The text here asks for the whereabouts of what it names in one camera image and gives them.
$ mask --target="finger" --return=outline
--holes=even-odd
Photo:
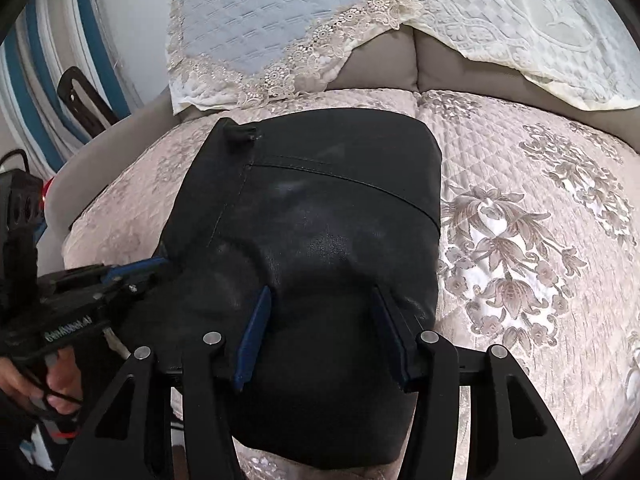
[[[60,415],[71,415],[80,408],[80,406],[74,402],[69,402],[68,400],[63,400],[54,396],[47,397],[47,402]]]
[[[76,354],[74,352],[74,348],[72,346],[68,346],[66,348],[61,348],[58,350],[58,359],[61,361],[72,360],[76,362]]]
[[[54,392],[77,399],[82,398],[82,373],[75,361],[58,361],[55,366],[49,369],[47,384]]]
[[[23,394],[16,391],[7,382],[0,381],[0,390],[2,390],[7,397],[13,400],[16,404],[18,404],[24,410],[31,411],[33,409],[33,405],[31,404],[31,401],[27,397],[25,397]]]
[[[4,377],[4,380],[9,386],[27,398],[42,398],[42,391],[35,386],[35,384],[31,384],[25,379],[11,361],[5,358],[1,358],[0,361],[2,361],[0,364],[0,375]]]

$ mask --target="wall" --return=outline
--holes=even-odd
[[[146,104],[168,84],[164,44],[171,0],[97,0],[119,72]]]

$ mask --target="pink floral bedspread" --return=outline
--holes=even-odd
[[[582,124],[448,91],[329,91],[209,116],[167,133],[96,199],[66,241],[67,267],[149,257],[219,117],[327,107],[427,124],[443,153],[436,329],[459,346],[510,348],[583,472],[611,457],[640,412],[640,156]],[[465,478],[469,423],[462,389],[455,479]],[[392,479],[400,463],[319,472],[237,450],[252,479]]]

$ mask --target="black leather bag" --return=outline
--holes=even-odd
[[[319,468],[392,462],[415,397],[389,374],[370,293],[385,285],[433,327],[441,160],[423,123],[392,112],[220,119],[162,232],[158,253],[180,274],[119,336],[179,372],[184,348],[215,330],[232,375],[266,286],[273,307],[253,376],[226,400],[232,434]]]

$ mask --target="light blue pillow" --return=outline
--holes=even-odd
[[[174,112],[323,90],[355,47],[418,8],[414,0],[174,0],[167,46]]]

